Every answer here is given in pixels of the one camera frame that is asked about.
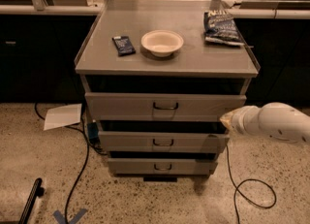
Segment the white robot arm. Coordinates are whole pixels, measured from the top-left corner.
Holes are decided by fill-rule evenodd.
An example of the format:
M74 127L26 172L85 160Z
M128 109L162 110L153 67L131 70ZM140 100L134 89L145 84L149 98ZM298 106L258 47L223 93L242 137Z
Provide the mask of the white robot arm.
M242 135L310 144L310 116L287 104L244 106L224 113L220 121Z

